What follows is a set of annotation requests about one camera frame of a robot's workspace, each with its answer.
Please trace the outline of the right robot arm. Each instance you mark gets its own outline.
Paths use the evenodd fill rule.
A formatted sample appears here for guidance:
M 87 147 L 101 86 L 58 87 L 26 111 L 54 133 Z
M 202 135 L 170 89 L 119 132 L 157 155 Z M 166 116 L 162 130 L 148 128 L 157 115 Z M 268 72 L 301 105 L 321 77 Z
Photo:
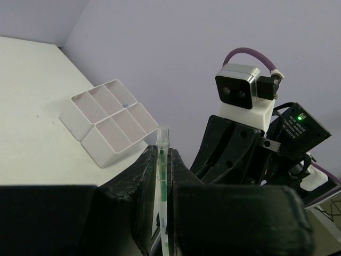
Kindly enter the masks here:
M 277 118 L 268 133 L 212 115 L 190 170 L 205 184 L 288 186 L 311 206 L 337 187 L 331 177 L 316 188 L 303 185 L 317 168 L 308 152 L 331 134 L 298 103 L 282 104 L 272 114 Z

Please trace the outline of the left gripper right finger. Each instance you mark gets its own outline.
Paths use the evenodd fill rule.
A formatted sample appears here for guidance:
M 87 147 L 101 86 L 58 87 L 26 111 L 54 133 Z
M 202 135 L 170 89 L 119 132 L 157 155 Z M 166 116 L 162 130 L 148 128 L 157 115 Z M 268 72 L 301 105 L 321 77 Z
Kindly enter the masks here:
M 285 186 L 206 185 L 168 153 L 171 255 L 312 255 L 313 228 Z

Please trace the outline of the green pen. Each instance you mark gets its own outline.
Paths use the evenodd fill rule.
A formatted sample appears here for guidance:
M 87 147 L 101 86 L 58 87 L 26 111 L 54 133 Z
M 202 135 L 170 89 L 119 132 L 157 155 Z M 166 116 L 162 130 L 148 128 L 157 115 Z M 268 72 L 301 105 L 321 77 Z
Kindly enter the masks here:
M 159 221 L 163 255 L 169 255 L 167 235 L 167 165 L 169 150 L 169 127 L 157 129 L 157 173 L 160 187 Z

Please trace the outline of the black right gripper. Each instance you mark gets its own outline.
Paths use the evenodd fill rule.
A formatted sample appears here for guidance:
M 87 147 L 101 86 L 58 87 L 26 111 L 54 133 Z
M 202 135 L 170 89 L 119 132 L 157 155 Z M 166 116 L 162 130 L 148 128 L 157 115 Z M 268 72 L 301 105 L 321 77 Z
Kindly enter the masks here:
M 212 115 L 190 171 L 204 184 L 260 185 L 279 148 L 260 129 Z

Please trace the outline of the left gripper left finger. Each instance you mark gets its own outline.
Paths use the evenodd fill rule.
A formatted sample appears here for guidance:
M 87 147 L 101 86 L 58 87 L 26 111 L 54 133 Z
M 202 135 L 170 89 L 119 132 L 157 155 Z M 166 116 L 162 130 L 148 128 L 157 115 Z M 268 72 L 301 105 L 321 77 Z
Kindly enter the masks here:
M 149 255 L 156 154 L 101 186 L 1 186 L 1 255 Z

